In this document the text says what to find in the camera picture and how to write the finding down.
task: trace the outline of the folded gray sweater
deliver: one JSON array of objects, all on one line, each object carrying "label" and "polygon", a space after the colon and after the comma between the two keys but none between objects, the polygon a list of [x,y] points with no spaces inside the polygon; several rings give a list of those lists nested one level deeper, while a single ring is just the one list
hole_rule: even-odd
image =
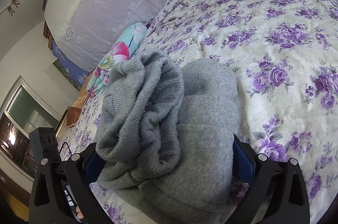
[{"label": "folded gray sweater", "polygon": [[101,182],[128,188],[172,171],[180,158],[181,70],[156,49],[114,65],[102,104],[96,151],[108,163]]},{"label": "folded gray sweater", "polygon": [[[187,64],[182,74],[185,89],[177,122],[178,164],[168,174],[137,186],[119,187],[117,194],[158,224],[217,223],[232,177],[236,77],[209,59]],[[103,173],[99,183],[116,190],[106,178]]]}]

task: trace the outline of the blue gripper pad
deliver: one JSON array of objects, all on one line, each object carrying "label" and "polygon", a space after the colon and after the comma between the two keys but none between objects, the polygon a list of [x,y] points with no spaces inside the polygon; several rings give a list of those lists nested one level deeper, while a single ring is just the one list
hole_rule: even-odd
[{"label": "blue gripper pad", "polygon": [[234,170],[238,173],[243,182],[252,185],[255,180],[255,166],[249,160],[248,156],[242,149],[241,145],[235,139],[233,144],[234,150]]},{"label": "blue gripper pad", "polygon": [[88,160],[84,167],[84,182],[88,186],[90,183],[94,183],[99,178],[106,161],[104,161],[96,151],[93,152],[92,156]]}]

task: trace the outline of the window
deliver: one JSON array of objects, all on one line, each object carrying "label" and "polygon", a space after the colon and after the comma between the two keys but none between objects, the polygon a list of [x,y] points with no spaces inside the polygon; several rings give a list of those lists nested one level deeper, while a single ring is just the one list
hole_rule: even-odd
[{"label": "window", "polygon": [[60,116],[19,77],[0,110],[0,148],[24,172],[34,177],[37,164],[29,134],[38,127],[56,129]]}]

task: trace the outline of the white bedspread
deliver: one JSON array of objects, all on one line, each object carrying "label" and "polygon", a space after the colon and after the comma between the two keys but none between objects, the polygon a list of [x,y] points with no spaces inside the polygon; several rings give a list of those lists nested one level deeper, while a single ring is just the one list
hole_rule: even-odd
[{"label": "white bedspread", "polygon": [[[312,224],[338,192],[337,21],[337,0],[168,0],[140,47],[166,51],[180,67],[208,57],[234,70],[237,135],[273,160],[299,161]],[[102,95],[90,99],[65,136],[72,151],[94,138],[101,104]],[[93,189],[113,220],[152,223],[112,192]],[[246,189],[234,181],[222,220]]]}]

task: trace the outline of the silver screw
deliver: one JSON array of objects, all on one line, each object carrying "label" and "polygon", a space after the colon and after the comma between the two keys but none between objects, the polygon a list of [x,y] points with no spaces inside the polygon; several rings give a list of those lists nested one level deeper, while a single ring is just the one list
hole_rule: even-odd
[{"label": "silver screw", "polygon": [[48,163],[48,159],[44,158],[41,160],[41,165],[46,165]]},{"label": "silver screw", "polygon": [[261,161],[265,161],[266,159],[268,159],[268,157],[265,154],[260,153],[258,154],[258,159]]},{"label": "silver screw", "polygon": [[297,161],[297,159],[295,159],[295,158],[291,158],[291,159],[290,159],[290,163],[291,163],[292,165],[297,165],[297,164],[298,164],[298,161]]},{"label": "silver screw", "polygon": [[73,154],[72,156],[71,156],[71,158],[70,159],[72,159],[73,161],[77,161],[77,160],[79,160],[80,159],[80,154],[78,154],[78,153],[75,153],[75,154]]}]

